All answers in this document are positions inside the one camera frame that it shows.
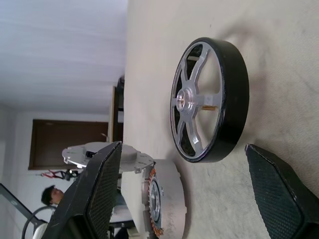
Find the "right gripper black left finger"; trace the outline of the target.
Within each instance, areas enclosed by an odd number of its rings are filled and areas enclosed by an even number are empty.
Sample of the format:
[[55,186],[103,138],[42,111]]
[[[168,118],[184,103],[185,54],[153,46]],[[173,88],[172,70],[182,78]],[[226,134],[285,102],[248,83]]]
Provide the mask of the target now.
[[89,160],[59,202],[46,228],[46,239],[109,239],[121,153],[122,143],[113,142]]

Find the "silver motor stator housing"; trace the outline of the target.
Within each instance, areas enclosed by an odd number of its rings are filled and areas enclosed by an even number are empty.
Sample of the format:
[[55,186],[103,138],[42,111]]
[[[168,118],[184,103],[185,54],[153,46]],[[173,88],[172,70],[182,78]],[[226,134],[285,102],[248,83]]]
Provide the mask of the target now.
[[182,239],[187,207],[180,173],[171,160],[154,160],[143,170],[146,239]]

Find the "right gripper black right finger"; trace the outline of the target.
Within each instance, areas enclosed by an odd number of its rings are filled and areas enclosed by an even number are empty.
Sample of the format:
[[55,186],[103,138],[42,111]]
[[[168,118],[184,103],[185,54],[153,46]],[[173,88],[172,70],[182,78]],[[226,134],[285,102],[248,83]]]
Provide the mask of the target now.
[[248,144],[255,200],[271,239],[319,239],[319,198],[277,155]]

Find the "round grey motor end cover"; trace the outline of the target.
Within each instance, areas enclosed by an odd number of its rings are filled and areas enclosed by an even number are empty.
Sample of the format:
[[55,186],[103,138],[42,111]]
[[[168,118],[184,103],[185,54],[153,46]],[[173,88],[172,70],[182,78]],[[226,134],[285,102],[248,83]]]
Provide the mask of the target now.
[[82,168],[85,174],[99,175],[103,167],[109,167],[115,173],[141,173],[143,169],[155,165],[147,154],[132,146],[115,142],[90,142],[84,145],[70,146],[62,151],[64,162]]

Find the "dark shelf unit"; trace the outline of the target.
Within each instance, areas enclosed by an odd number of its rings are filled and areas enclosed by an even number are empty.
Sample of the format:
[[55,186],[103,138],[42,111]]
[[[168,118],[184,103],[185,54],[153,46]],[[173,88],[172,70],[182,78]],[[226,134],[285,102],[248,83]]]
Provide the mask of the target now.
[[113,87],[109,107],[108,142],[122,141],[124,133],[124,86],[125,75],[122,75]]

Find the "brown door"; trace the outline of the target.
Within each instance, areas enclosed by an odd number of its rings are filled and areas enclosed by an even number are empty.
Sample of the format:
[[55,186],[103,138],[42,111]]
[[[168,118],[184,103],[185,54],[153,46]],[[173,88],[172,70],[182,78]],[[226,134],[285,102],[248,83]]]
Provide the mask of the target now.
[[64,163],[62,151],[70,146],[105,141],[107,131],[107,122],[34,119],[28,168],[73,168]]

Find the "black silver pulley wheel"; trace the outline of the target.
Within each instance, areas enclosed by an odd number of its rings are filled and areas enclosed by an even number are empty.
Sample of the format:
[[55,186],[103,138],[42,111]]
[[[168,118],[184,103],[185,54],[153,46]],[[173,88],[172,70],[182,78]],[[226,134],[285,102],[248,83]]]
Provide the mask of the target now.
[[[219,90],[200,94],[199,76],[209,55],[216,57]],[[190,163],[218,162],[235,148],[249,108],[249,78],[245,61],[232,43],[201,37],[185,49],[170,93],[170,130],[180,156]],[[212,139],[203,146],[195,117],[200,110],[218,110]]]

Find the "person with black hair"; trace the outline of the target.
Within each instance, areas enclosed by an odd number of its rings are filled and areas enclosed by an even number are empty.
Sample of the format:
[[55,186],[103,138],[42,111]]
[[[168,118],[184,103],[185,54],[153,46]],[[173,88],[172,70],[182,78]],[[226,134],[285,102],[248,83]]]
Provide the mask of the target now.
[[55,185],[47,187],[41,195],[41,202],[46,206],[58,205],[64,197],[64,192],[57,189]]

